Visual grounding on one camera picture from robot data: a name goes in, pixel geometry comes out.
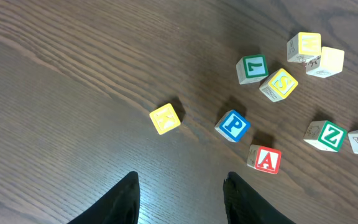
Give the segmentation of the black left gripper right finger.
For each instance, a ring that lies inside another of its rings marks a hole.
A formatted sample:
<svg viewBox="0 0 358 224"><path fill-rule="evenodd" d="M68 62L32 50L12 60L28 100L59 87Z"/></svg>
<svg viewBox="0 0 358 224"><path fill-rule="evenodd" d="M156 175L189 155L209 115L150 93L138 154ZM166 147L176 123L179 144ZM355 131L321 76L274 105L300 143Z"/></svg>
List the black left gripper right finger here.
<svg viewBox="0 0 358 224"><path fill-rule="evenodd" d="M236 172L228 173L223 193L228 224L295 224Z"/></svg>

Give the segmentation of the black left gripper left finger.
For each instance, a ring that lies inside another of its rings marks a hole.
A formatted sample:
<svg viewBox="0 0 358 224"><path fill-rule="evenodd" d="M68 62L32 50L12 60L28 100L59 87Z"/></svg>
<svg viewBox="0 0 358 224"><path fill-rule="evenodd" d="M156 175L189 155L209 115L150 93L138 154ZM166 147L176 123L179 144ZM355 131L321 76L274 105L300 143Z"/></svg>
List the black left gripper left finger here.
<svg viewBox="0 0 358 224"><path fill-rule="evenodd" d="M139 209L139 176L132 171L68 224L138 224Z"/></svg>

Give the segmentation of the red A block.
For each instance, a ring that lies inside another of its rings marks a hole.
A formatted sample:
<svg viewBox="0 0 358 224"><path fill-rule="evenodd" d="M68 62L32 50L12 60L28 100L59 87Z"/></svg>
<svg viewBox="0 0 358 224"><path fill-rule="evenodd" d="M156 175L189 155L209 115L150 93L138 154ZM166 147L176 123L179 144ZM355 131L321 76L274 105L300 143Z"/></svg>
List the red A block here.
<svg viewBox="0 0 358 224"><path fill-rule="evenodd" d="M282 152L265 146L252 144L249 149L247 165L255 170L278 174Z"/></svg>

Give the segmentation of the blue P block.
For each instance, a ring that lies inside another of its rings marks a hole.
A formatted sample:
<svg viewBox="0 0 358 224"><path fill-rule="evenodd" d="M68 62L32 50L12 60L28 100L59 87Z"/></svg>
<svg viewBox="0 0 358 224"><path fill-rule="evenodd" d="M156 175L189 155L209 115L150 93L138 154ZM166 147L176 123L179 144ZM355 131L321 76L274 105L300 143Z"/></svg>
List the blue P block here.
<svg viewBox="0 0 358 224"><path fill-rule="evenodd" d="M230 110L215 125L215 130L230 142L239 142L250 128L250 122L236 110Z"/></svg>

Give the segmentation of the yellow K block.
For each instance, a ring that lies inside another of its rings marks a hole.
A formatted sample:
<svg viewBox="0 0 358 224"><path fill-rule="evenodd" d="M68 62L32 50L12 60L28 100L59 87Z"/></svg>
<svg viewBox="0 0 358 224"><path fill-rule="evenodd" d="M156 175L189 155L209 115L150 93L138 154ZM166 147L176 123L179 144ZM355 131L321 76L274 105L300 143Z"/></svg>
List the yellow K block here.
<svg viewBox="0 0 358 224"><path fill-rule="evenodd" d="M159 135L163 135L181 125L181 121L171 103L152 111L149 116Z"/></svg>

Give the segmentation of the green Z block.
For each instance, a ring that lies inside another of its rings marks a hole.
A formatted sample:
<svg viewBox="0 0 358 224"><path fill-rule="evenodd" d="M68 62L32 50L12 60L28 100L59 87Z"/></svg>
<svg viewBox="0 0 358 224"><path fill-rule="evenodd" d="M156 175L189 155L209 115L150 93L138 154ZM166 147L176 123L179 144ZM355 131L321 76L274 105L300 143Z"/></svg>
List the green Z block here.
<svg viewBox="0 0 358 224"><path fill-rule="evenodd" d="M321 151L339 152L347 131L328 121L312 121L303 140Z"/></svg>

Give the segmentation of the yellow S block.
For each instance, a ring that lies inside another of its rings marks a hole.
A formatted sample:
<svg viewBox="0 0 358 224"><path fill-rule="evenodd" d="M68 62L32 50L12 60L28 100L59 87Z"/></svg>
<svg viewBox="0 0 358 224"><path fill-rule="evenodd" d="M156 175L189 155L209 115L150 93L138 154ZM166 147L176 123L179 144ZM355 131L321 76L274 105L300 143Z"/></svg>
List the yellow S block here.
<svg viewBox="0 0 358 224"><path fill-rule="evenodd" d="M297 86L298 81L284 68L280 68L263 82L259 90L270 101L278 102L287 98Z"/></svg>

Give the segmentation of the green 7 block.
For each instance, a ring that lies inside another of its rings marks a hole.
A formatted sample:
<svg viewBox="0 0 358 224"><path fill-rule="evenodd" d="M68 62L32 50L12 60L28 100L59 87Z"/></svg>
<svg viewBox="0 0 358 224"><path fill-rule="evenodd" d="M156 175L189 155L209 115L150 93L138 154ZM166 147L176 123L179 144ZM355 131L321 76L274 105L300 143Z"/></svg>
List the green 7 block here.
<svg viewBox="0 0 358 224"><path fill-rule="evenodd" d="M240 85L257 83L269 75L265 55L248 55L236 64L237 77Z"/></svg>

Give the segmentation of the yellow W block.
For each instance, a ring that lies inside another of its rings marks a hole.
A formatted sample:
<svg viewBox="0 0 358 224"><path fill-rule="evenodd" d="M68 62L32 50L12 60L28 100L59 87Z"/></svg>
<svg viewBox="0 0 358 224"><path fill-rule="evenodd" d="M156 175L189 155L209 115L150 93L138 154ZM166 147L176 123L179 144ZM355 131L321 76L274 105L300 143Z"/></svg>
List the yellow W block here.
<svg viewBox="0 0 358 224"><path fill-rule="evenodd" d="M307 63L321 55L321 34L299 32L287 42L287 61Z"/></svg>

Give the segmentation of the yellow block near gripper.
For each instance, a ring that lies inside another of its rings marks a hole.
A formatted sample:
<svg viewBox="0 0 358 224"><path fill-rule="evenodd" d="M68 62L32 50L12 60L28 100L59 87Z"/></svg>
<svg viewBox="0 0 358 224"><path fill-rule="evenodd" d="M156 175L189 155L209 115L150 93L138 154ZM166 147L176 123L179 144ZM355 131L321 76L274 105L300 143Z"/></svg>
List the yellow block near gripper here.
<svg viewBox="0 0 358 224"><path fill-rule="evenodd" d="M344 66L345 51L322 47L321 55L306 64L306 74L327 78L341 73Z"/></svg>

